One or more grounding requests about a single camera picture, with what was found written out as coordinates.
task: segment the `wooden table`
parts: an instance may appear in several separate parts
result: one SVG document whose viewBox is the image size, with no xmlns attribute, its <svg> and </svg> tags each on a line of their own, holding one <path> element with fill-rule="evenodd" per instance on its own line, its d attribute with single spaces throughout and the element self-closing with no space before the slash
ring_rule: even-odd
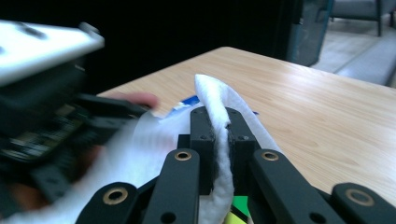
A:
<svg viewBox="0 0 396 224">
<path fill-rule="evenodd" d="M 165 115 L 195 94 L 194 75 L 220 79 L 315 187 L 352 182 L 396 205 L 396 90 L 232 48 L 220 48 L 111 91 L 148 91 Z"/>
</svg>

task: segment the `white tissue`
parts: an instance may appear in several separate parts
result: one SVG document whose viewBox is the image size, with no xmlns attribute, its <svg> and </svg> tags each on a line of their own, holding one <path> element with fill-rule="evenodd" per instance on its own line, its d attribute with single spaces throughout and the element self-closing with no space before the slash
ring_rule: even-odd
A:
<svg viewBox="0 0 396 224">
<path fill-rule="evenodd" d="M 151 113 L 127 124 L 106 145 L 90 171 L 68 194 L 52 206 L 21 214 L 2 223 L 75 223 L 80 211 L 101 187 L 126 182 L 137 188 L 157 176 L 168 152 L 177 147 L 179 134 L 190 133 L 190 112 L 205 105 L 217 135 L 219 176 L 209 196 L 200 197 L 199 223 L 220 224 L 233 200 L 233 177 L 228 157 L 225 107 L 238 110 L 263 148 L 280 151 L 246 102 L 231 87 L 207 75 L 195 76 L 195 91 L 201 101 L 174 116 L 160 119 Z"/>
</svg>

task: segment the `human hand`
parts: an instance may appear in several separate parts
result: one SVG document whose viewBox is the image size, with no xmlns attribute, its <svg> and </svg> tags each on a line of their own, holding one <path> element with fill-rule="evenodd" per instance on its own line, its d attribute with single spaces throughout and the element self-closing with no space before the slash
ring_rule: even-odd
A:
<svg viewBox="0 0 396 224">
<path fill-rule="evenodd" d="M 106 96 L 107 98 L 126 100 L 133 104 L 144 105 L 151 109 L 155 109 L 159 105 L 157 96 L 148 92 L 132 92 L 122 93 L 113 92 Z M 94 163 L 97 158 L 101 146 L 93 147 L 92 150 L 87 150 L 78 160 L 78 172 L 83 175 L 88 168 Z M 35 210 L 49 205 L 44 195 L 39 189 L 29 187 L 20 183 L 13 183 L 9 185 L 9 190 L 22 210 Z"/>
</svg>

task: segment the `floor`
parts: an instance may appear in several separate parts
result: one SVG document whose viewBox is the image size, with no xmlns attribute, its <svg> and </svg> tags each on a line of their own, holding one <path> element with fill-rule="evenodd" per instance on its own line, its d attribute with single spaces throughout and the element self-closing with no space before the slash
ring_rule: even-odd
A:
<svg viewBox="0 0 396 224">
<path fill-rule="evenodd" d="M 382 21 L 383 35 L 394 32 L 394 28 L 389 27 L 389 15 L 383 16 Z M 320 59 L 311 67 L 334 73 L 372 46 L 379 38 L 375 21 L 343 19 L 329 21 Z M 396 81 L 393 82 L 392 87 L 396 88 Z"/>
</svg>

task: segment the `chair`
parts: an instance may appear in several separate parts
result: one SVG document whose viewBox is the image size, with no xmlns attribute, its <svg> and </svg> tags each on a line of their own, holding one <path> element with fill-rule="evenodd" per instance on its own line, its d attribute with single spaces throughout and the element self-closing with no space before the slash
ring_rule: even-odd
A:
<svg viewBox="0 0 396 224">
<path fill-rule="evenodd" d="M 376 21 L 378 36 L 381 36 L 381 17 L 390 14 L 389 26 L 393 26 L 396 0 L 333 0 L 330 17 Z"/>
</svg>

